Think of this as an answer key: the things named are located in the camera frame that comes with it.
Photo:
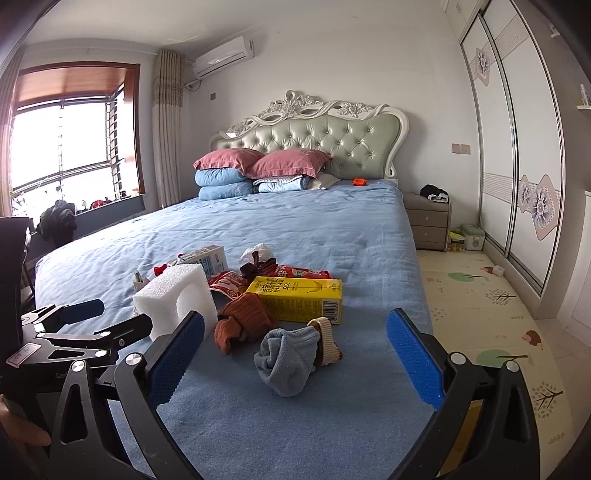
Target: label sticker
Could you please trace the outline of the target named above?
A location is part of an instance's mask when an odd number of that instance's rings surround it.
[[[41,345],[39,345],[38,343],[27,343],[26,345],[21,347],[21,349],[18,352],[11,355],[6,360],[6,363],[8,365],[12,365],[14,368],[18,368],[21,365],[21,363],[23,363],[27,358],[29,358],[40,348]]]

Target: wall socket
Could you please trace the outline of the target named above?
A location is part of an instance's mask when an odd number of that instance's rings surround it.
[[[452,153],[463,153],[470,155],[470,145],[452,143]]]

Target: sliding wardrobe door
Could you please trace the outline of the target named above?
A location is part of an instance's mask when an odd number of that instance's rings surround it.
[[[492,0],[484,20],[501,58],[517,130],[518,194],[509,260],[541,289],[560,216],[562,148],[557,109],[542,59],[513,4]]]
[[[511,206],[514,201],[515,143],[504,79],[496,62],[486,25],[477,18],[462,47],[480,120],[482,155],[482,205],[480,226],[501,250],[508,244]]]

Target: flower decal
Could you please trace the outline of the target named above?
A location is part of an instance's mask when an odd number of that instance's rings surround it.
[[[489,60],[488,55],[484,50],[477,48],[474,61],[476,63],[476,74],[478,75],[478,78],[480,78],[482,83],[488,86],[489,73],[491,72],[491,61]]]
[[[478,52],[478,56],[476,57],[476,66],[478,67],[478,71],[481,75],[486,75],[491,69],[491,65],[488,62],[486,53],[484,53],[482,50]]]
[[[523,175],[517,186],[517,208],[521,213],[531,214],[538,240],[546,238],[558,225],[560,210],[560,200],[550,177],[544,175],[536,185]]]
[[[519,185],[519,206],[527,206],[530,204],[531,200],[531,192],[530,192],[530,185],[526,183],[522,183]]]
[[[534,225],[537,228],[546,228],[552,220],[553,210],[547,189],[538,187],[531,203],[531,217],[534,220]]]

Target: pink pillow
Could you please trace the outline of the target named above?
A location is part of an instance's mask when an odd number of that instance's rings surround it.
[[[309,175],[318,178],[322,165],[329,160],[330,155],[320,150],[308,148],[276,150],[256,162],[246,176],[250,179],[267,179],[286,175]]]
[[[261,152],[250,148],[224,148],[222,150],[214,150],[199,160],[195,160],[193,167],[195,167],[195,170],[231,167],[246,175],[248,169],[263,156]]]

